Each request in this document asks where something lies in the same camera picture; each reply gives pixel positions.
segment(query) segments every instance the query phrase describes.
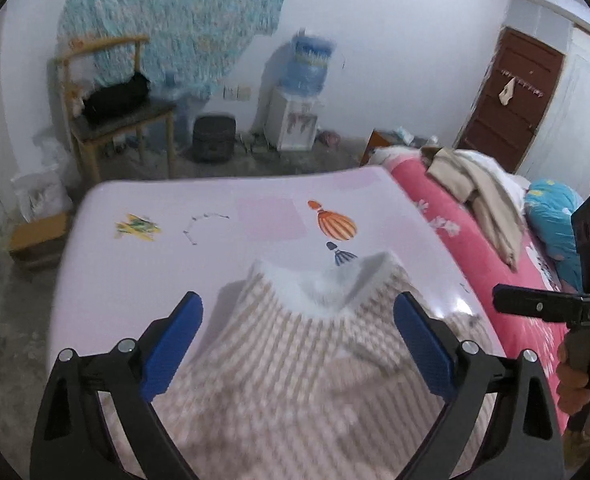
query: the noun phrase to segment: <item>blue gripper pad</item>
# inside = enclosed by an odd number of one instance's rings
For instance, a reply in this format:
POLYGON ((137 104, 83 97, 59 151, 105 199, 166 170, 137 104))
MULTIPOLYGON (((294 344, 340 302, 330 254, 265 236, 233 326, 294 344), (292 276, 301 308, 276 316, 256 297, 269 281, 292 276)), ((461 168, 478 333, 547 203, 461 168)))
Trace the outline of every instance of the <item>blue gripper pad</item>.
POLYGON ((411 293, 402 293, 395 299, 393 319, 430 392, 449 402, 456 394, 453 361, 411 293))
POLYGON ((201 326, 204 313, 201 298, 187 294, 182 302, 171 314, 171 322, 144 363, 139 390, 146 402, 166 392, 201 326))

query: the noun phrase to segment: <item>silver bolt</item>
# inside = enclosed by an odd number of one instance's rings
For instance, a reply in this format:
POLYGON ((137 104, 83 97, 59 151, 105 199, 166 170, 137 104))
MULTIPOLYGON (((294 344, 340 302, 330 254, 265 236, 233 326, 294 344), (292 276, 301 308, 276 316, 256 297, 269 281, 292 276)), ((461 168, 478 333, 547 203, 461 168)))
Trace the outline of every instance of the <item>silver bolt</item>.
POLYGON ((475 341, 464 341, 464 343, 462 343, 462 350, 467 354, 475 355, 480 351, 480 347, 475 341))
POLYGON ((73 351, 70 348, 65 348, 59 353, 59 360, 63 363, 70 361, 73 358, 73 351))
POLYGON ((135 349, 135 342, 133 339, 122 339, 117 344, 117 349, 123 353, 127 354, 128 352, 132 352, 135 349))
POLYGON ((526 359, 530 363, 534 363, 537 361, 537 354, 533 350, 524 350, 522 353, 524 359, 526 359))

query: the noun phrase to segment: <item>chair backrest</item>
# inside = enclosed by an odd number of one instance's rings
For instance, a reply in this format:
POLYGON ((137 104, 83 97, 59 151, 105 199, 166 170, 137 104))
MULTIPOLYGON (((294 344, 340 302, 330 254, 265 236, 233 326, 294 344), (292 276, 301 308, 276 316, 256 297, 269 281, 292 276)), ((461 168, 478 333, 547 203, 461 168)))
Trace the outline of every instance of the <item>chair backrest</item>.
POLYGON ((56 59, 56 64, 63 68, 62 77, 62 92, 64 98, 64 106, 66 107, 66 116, 68 120, 73 119, 73 102, 79 97, 80 88, 76 85, 70 76, 70 63, 73 59, 91 56, 96 52, 102 50, 110 50, 117 46, 134 44, 135 45, 135 57, 134 57, 134 69, 135 72, 139 72, 141 69, 141 47, 143 44, 148 43, 150 38, 145 34, 138 36, 115 36, 108 38, 99 38, 97 40, 80 41, 79 45, 73 46, 62 56, 56 59))

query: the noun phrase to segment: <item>hand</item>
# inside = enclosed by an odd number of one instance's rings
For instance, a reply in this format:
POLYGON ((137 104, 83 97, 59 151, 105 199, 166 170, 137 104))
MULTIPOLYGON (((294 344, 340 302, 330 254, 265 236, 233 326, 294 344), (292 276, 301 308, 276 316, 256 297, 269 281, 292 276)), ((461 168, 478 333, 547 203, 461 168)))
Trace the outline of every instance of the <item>hand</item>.
POLYGON ((558 407, 567 415, 579 413, 590 402, 590 390, 585 388, 588 383, 588 375, 584 372, 573 370, 567 363, 568 355, 564 343, 558 348, 560 364, 556 371, 560 378, 557 392, 560 396, 558 407))

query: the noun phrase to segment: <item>chair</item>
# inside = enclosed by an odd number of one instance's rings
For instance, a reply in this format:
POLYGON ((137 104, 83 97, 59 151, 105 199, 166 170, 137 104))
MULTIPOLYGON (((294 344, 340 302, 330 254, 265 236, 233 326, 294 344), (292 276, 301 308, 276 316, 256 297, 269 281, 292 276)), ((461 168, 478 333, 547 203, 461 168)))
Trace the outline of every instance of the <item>chair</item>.
POLYGON ((93 181, 99 184, 102 177, 99 172, 97 163, 97 151, 99 147, 107 144, 114 137, 135 130, 137 134, 137 144, 139 148, 139 161, 144 163, 144 136, 142 127, 146 124, 153 123, 161 119, 166 120, 166 143, 168 154, 168 178, 173 177, 175 150, 173 147, 173 111, 175 104, 161 99, 150 98, 144 105, 128 115, 115 118, 97 126, 89 124, 84 115, 75 117, 74 101, 78 98, 79 87, 71 79, 70 64, 73 59, 90 56, 102 50, 109 50, 121 45, 134 44, 134 72, 140 70, 141 64, 141 47, 149 42, 149 37, 140 36, 122 36, 115 38, 101 38, 99 40, 87 41, 74 46, 69 52, 59 57, 56 62, 63 68, 63 97, 64 108, 68 118, 73 151, 75 159, 80 168, 84 166, 84 155, 90 169, 93 181))

